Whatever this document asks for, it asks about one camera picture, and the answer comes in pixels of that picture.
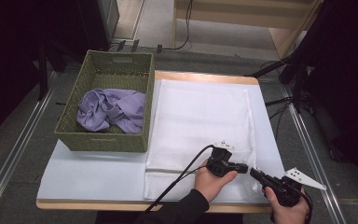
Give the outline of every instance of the gray carpet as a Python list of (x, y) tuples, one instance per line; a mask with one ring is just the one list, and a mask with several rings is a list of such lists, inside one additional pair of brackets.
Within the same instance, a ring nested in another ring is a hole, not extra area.
[[(249, 75), (260, 69), (262, 60), (249, 60), (240, 57), (216, 56), (190, 52), (165, 51), (155, 55), (156, 69), (171, 71), (203, 72), (232, 76)], [(57, 143), (53, 130), (63, 110), (80, 64), (69, 62), (65, 73), (59, 75), (58, 86), (52, 94), (48, 106), (32, 135), (20, 163), (0, 200), (0, 223), (93, 223), (94, 211), (49, 211), (38, 209), (35, 205), (36, 193), (48, 159)], [(261, 77), (260, 87), (266, 102), (283, 98), (277, 73)], [(21, 128), (28, 119), (37, 98), (37, 87), (30, 92), (0, 129), (0, 168), (13, 147)], [(282, 105), (268, 107), (268, 113), (275, 113)], [(309, 113), (302, 113), (312, 141), (323, 160), (325, 171), (333, 183), (338, 198), (358, 198), (358, 168), (351, 163), (331, 161), (327, 144), (319, 131), (316, 120)], [(279, 116), (271, 120), (271, 128), (276, 132)], [(278, 149), (285, 169), (297, 167), (312, 177), (312, 170), (303, 149), (295, 124), (286, 109), (279, 125)], [(314, 202), (312, 223), (331, 223), (322, 194), (317, 189), (307, 188)], [(342, 206), (348, 223), (358, 223), (358, 204)], [(244, 223), (270, 223), (269, 215), (246, 214)]]

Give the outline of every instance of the basket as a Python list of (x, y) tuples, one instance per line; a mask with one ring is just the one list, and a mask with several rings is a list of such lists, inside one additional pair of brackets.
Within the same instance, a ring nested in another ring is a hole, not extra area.
[[(72, 151), (146, 152), (155, 81), (151, 53), (112, 53), (89, 50), (74, 88), (54, 130)], [(92, 133), (77, 121), (77, 104), (95, 88), (124, 89), (146, 95), (144, 127), (141, 133), (124, 133), (117, 125)]]

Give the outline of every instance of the purple cloth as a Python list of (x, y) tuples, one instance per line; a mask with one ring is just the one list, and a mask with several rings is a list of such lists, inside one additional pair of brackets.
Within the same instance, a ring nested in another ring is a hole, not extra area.
[(116, 124), (124, 133), (140, 133), (144, 124), (145, 94), (132, 90), (94, 89), (78, 104), (77, 122), (91, 132)]

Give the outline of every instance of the floor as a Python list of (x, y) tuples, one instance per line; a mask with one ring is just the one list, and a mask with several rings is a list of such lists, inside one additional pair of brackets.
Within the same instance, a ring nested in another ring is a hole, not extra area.
[[(113, 43), (126, 40), (127, 47), (123, 49), (126, 51), (131, 50), (135, 39), (139, 39), (138, 48), (143, 51), (156, 52), (157, 45), (172, 46), (172, 0), (117, 2), (120, 14), (127, 13), (131, 19), (126, 21), (126, 16), (121, 17)], [(120, 27), (126, 22), (129, 22), (128, 26)], [(186, 39), (185, 21), (178, 21), (177, 28), (175, 45), (180, 46)], [(117, 46), (111, 48), (111, 51), (116, 50)], [(279, 57), (266, 28), (191, 21), (189, 42), (180, 50), (157, 54), (156, 68), (243, 76), (275, 61), (279, 61)], [(80, 68), (80, 64), (71, 59), (68, 62), (65, 73), (52, 73), (56, 79), (51, 79), (54, 88), (45, 105), (37, 105), (34, 101), (38, 93), (36, 87), (0, 129), (0, 172), (7, 165), (7, 158), (17, 157), (15, 169), (8, 173), (11, 178), (0, 182), (0, 223), (95, 221), (95, 211), (49, 211), (38, 209), (34, 204), (44, 168), (57, 142), (53, 134), (55, 124)], [(277, 79), (280, 70), (259, 79), (265, 102), (291, 94), (290, 86), (281, 85)], [(35, 118), (37, 123), (29, 138), (22, 139), (23, 145), (17, 146), (22, 128), (38, 106), (43, 107), (43, 115)], [(267, 110), (272, 115), (280, 108), (282, 105), (273, 105)], [(271, 119), (273, 132), (279, 133), (277, 146), (283, 165), (285, 169), (297, 167), (311, 177), (328, 183), (328, 193), (308, 189), (314, 201), (312, 223), (358, 223), (358, 168), (349, 162), (331, 160), (317, 120), (306, 110), (303, 111), (298, 115), (289, 107), (280, 119)], [(10, 153), (14, 149), (18, 150), (16, 155)], [(246, 214), (243, 222), (269, 223), (269, 215)]]

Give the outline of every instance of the wooden desk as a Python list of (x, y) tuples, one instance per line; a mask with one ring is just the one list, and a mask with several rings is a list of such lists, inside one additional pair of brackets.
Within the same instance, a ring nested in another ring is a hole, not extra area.
[[(266, 174), (283, 174), (281, 157), (255, 78), (156, 71), (156, 83), (159, 79), (246, 85), (255, 114), (257, 154), (267, 155), (256, 158), (257, 167)], [(42, 209), (144, 211), (152, 203), (144, 199), (146, 157), (146, 153), (72, 152), (59, 141), (43, 175), (36, 204)], [(247, 202), (212, 203), (209, 212), (268, 213), (270, 207), (260, 192)]]
[[(176, 20), (186, 19), (190, 0), (173, 5), (173, 46)], [(191, 20), (268, 27), (280, 58), (287, 56), (302, 31), (308, 29), (322, 0), (194, 0)]]

